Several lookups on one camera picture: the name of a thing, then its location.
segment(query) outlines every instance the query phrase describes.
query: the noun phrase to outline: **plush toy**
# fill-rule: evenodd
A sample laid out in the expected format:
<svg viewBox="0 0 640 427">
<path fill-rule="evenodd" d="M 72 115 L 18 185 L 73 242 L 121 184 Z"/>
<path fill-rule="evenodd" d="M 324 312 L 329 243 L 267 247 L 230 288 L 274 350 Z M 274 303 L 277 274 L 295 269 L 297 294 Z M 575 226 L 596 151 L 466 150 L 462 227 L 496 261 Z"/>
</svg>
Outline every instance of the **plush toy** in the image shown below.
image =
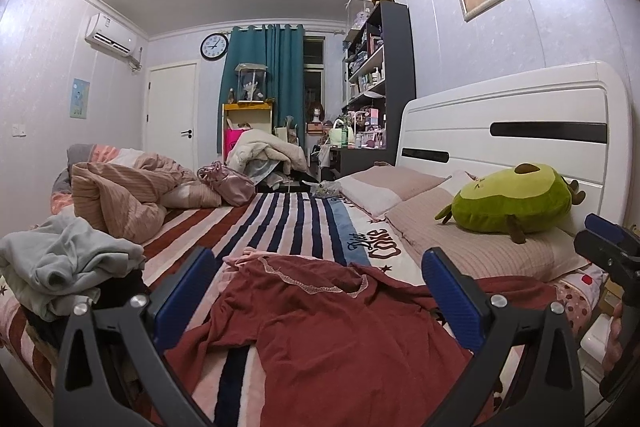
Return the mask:
<svg viewBox="0 0 640 427">
<path fill-rule="evenodd" d="M 525 233 L 551 229 L 584 198 L 576 180 L 568 184 L 548 165 L 523 163 L 465 185 L 436 219 L 445 224 L 453 217 L 473 232 L 508 233 L 521 245 Z"/>
</svg>

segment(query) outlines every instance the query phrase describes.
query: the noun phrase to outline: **striped blanket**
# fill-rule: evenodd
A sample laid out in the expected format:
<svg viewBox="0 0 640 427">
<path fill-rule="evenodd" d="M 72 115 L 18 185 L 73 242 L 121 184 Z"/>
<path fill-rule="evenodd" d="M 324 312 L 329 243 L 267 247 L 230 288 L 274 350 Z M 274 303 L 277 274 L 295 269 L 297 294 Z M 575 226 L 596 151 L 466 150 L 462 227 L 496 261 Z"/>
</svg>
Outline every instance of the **striped blanket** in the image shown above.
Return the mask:
<svg viewBox="0 0 640 427">
<path fill-rule="evenodd" d="M 344 198 L 319 200 L 308 194 L 259 194 L 238 208 L 171 211 L 160 232 L 145 245 L 145 283 L 155 289 L 164 277 L 178 270 L 194 245 L 209 247 L 221 256 L 239 256 L 245 247 L 254 247 L 343 265 L 358 263 L 379 267 L 395 279 L 422 283 L 418 266 L 390 225 L 370 218 Z M 218 297 L 220 276 L 211 283 L 189 328 L 204 322 Z M 54 370 L 34 349 L 25 326 L 26 318 L 18 302 L 8 288 L 0 286 L 0 339 L 52 393 Z M 264 373 L 255 347 L 216 354 L 207 362 L 194 399 L 210 418 L 217 416 L 220 425 L 257 426 L 264 399 L 261 378 Z M 223 413 L 231 415 L 228 420 L 232 423 L 221 418 Z"/>
</svg>

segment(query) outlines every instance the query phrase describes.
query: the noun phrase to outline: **wall clock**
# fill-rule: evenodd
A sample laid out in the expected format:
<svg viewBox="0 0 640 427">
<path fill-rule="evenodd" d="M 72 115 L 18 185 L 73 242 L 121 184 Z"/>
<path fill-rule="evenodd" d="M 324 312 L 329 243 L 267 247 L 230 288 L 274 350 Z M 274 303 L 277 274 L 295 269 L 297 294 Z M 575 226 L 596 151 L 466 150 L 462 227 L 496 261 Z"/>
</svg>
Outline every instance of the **wall clock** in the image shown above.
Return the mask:
<svg viewBox="0 0 640 427">
<path fill-rule="evenodd" d="M 222 33 L 212 33 L 202 41 L 200 54 L 205 60 L 220 60 L 226 55 L 229 39 Z"/>
</svg>

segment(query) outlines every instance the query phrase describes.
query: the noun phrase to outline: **window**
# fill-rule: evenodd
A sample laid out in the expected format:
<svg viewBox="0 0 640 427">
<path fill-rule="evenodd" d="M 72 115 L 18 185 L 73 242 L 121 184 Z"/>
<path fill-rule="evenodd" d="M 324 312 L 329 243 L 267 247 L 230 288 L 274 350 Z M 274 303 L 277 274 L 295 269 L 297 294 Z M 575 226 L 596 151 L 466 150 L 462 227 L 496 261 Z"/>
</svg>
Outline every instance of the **window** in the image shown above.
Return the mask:
<svg viewBox="0 0 640 427">
<path fill-rule="evenodd" d="M 310 106 L 319 102 L 324 107 L 324 37 L 305 37 L 305 117 L 310 121 Z"/>
</svg>

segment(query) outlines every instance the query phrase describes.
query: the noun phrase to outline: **pink satin bag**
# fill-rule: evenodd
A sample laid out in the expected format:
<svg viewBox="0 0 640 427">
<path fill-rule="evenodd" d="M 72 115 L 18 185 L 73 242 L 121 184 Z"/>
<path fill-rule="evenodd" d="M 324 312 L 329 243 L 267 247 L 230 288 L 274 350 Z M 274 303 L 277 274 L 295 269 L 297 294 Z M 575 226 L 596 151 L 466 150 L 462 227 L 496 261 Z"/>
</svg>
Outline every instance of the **pink satin bag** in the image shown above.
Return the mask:
<svg viewBox="0 0 640 427">
<path fill-rule="evenodd" d="M 255 195 L 255 186 L 251 179 L 222 162 L 214 162 L 199 169 L 198 178 L 220 194 L 231 206 L 242 206 Z"/>
</svg>

